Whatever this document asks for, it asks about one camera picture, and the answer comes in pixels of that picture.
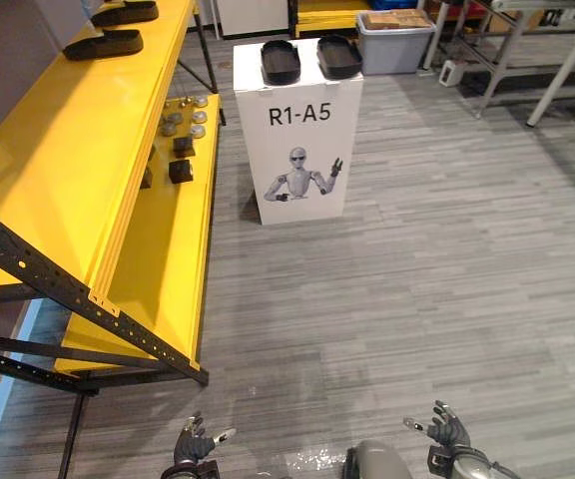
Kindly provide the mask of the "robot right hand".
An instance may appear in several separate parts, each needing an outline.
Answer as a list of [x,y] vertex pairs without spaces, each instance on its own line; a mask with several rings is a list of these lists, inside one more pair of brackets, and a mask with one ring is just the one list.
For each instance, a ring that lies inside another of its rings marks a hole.
[[446,402],[435,400],[432,411],[434,416],[430,423],[425,424],[412,417],[404,417],[402,423],[408,429],[421,433],[447,448],[471,445],[468,431]]

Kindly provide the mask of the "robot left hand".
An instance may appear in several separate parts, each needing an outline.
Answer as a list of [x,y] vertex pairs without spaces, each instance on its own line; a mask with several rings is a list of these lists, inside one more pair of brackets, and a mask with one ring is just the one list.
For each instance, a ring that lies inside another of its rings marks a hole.
[[238,432],[236,428],[231,427],[208,436],[203,422],[204,417],[200,411],[187,418],[173,451],[175,465],[197,465],[218,446],[233,439]]

